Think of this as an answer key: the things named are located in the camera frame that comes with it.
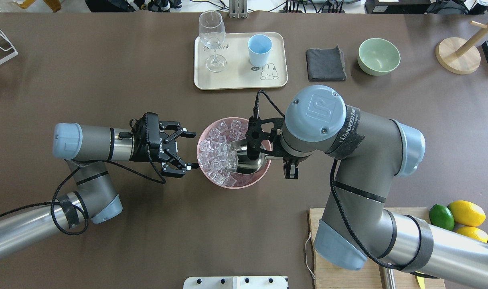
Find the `bowl of ice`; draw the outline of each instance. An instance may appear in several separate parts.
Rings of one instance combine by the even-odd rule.
[[[200,135],[198,163],[203,174],[212,183],[227,189],[242,189],[257,183],[265,175],[271,161],[267,161],[264,168],[254,174],[231,171],[237,165],[236,152],[231,148],[231,142],[245,139],[246,132],[247,119],[227,117],[213,122]],[[271,150],[268,141],[262,142],[262,147]]]

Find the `light blue joint cap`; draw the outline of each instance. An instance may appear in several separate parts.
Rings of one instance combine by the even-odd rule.
[[[82,146],[82,127],[77,123],[57,123],[53,135],[53,155],[59,159],[74,159]]]
[[[315,250],[332,264],[347,270],[360,270],[367,257],[323,220],[315,237]]]
[[[92,220],[92,223],[99,224],[119,215],[122,211],[123,205],[121,205],[119,194],[117,194],[117,196],[115,196],[115,198],[101,212],[90,219]]]
[[[403,140],[403,163],[398,176],[409,176],[414,173],[425,154],[424,135],[416,128],[402,124],[392,119],[401,134]]]
[[[294,137],[308,142],[329,139],[345,122],[345,103],[332,88],[312,85],[301,90],[290,102],[285,124]]]

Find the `green bowl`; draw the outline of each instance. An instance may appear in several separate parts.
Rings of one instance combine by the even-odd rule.
[[[401,55],[390,41],[370,38],[360,45],[358,64],[366,73],[374,76],[385,75],[399,66]]]

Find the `wooden cutting board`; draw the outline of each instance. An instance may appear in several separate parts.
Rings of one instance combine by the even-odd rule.
[[[408,214],[424,219],[429,223],[429,210],[427,208],[386,208],[397,214]],[[322,218],[323,208],[311,208],[310,230],[312,231],[312,245],[315,241],[319,220]],[[317,251],[314,254],[315,289],[382,289],[379,265],[367,259],[363,268],[359,271],[342,269],[322,258]],[[415,276],[394,270],[395,284],[398,289],[419,289]],[[426,279],[427,289],[445,289],[442,279]]]

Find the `wine glass base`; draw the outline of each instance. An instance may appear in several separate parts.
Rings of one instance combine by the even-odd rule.
[[[207,59],[207,68],[209,71],[218,73],[226,68],[226,59],[222,55],[212,55]]]

